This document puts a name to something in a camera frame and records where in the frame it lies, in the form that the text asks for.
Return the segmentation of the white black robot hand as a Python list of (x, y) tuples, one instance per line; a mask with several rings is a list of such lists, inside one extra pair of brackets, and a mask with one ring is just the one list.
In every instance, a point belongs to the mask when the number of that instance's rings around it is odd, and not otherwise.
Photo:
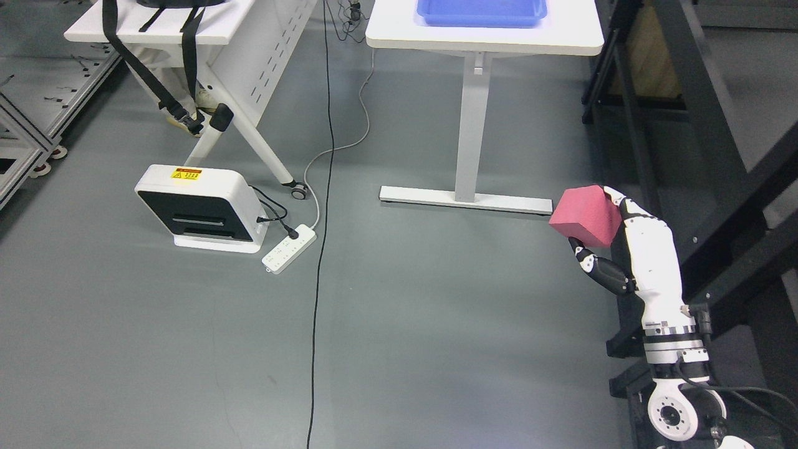
[(568, 236), (582, 272), (616, 295), (633, 294), (643, 301), (641, 323), (646, 339), (664, 343), (695, 338), (695, 319), (682, 301), (680, 266), (669, 225), (621, 191), (609, 186), (600, 189), (602, 205), (620, 214), (630, 269), (597, 256), (584, 241)]

